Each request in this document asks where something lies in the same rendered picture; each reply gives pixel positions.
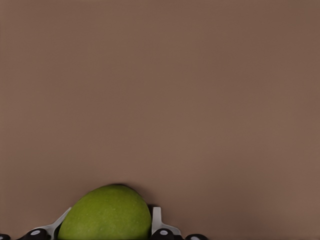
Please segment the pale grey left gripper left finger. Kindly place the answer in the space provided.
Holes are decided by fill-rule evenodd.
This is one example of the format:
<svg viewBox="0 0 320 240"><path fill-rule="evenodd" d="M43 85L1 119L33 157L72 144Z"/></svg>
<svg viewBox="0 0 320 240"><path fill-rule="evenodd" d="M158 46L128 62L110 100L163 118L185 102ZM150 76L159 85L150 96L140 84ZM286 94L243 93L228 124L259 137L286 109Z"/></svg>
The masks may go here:
<svg viewBox="0 0 320 240"><path fill-rule="evenodd" d="M51 224L36 227L17 240L57 240L58 231L72 208L69 207L56 221Z"/></svg>

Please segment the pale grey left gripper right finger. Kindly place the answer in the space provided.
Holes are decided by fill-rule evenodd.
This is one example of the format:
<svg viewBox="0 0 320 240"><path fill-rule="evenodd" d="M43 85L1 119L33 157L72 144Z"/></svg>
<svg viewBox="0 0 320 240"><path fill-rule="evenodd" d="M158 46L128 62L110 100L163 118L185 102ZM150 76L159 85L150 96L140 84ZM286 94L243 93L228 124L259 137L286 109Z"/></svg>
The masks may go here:
<svg viewBox="0 0 320 240"><path fill-rule="evenodd" d="M164 224L161 207L152 208L151 236L149 240L182 240L181 231L174 226Z"/></svg>

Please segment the green apple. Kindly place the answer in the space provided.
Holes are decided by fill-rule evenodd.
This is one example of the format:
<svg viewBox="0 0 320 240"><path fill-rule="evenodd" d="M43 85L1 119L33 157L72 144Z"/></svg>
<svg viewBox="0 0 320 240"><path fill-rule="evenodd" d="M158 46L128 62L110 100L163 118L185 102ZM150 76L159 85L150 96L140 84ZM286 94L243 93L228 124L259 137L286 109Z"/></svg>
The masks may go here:
<svg viewBox="0 0 320 240"><path fill-rule="evenodd" d="M147 240L152 218L143 197L120 184L96 188L67 213L58 240Z"/></svg>

